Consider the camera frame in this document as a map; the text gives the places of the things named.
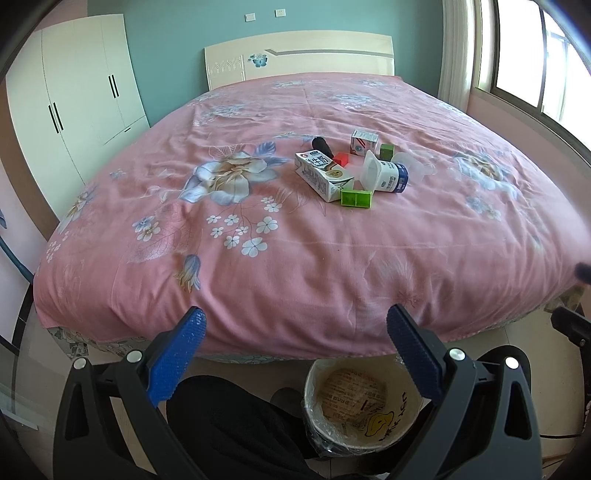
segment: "blue gripper pad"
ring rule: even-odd
[[[388,334],[419,392],[438,404],[443,398],[446,348],[433,332],[420,329],[400,304],[390,307],[386,324]]]
[[[191,307],[178,325],[168,332],[154,362],[148,363],[148,398],[154,407],[173,396],[193,355],[205,337],[207,320],[203,310]]]

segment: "white curtain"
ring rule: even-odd
[[[443,0],[443,61],[440,100],[462,112],[468,108],[474,67],[474,0]]]

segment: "tile floor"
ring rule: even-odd
[[[583,417],[583,380],[579,350],[550,325],[550,315],[541,310],[519,322],[480,333],[451,345],[464,349],[477,358],[499,345],[516,345],[528,355],[532,365],[532,396],[538,416],[540,433],[562,435],[578,433]],[[94,364],[117,360],[115,355],[92,350]],[[281,387],[303,389],[311,362],[286,361],[265,365],[231,365],[194,359],[187,375],[210,374],[227,378],[251,393],[269,400]],[[70,369],[70,361],[45,331],[33,310],[22,342],[17,368],[17,395],[26,401],[43,420],[38,430],[17,426],[23,447],[41,470],[51,475],[53,430],[61,392]],[[129,424],[120,400],[113,400],[122,432],[136,463],[151,469]],[[543,456],[552,458],[567,453],[574,440],[543,439]],[[323,476],[348,473],[355,467],[349,459],[331,462],[311,461],[310,465]],[[556,468],[553,466],[545,472]]]

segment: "white headboard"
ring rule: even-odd
[[[339,30],[269,33],[205,48],[209,89],[305,72],[394,75],[392,37]]]

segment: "floral mattress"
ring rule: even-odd
[[[356,128],[429,175],[369,210],[325,203],[294,154],[316,135],[348,151]],[[558,296],[590,257],[564,195],[483,125],[397,77],[310,73],[218,88],[123,150],[53,234],[34,296],[72,344],[135,345],[197,305],[199,355],[372,356],[394,351],[394,303],[463,338]]]

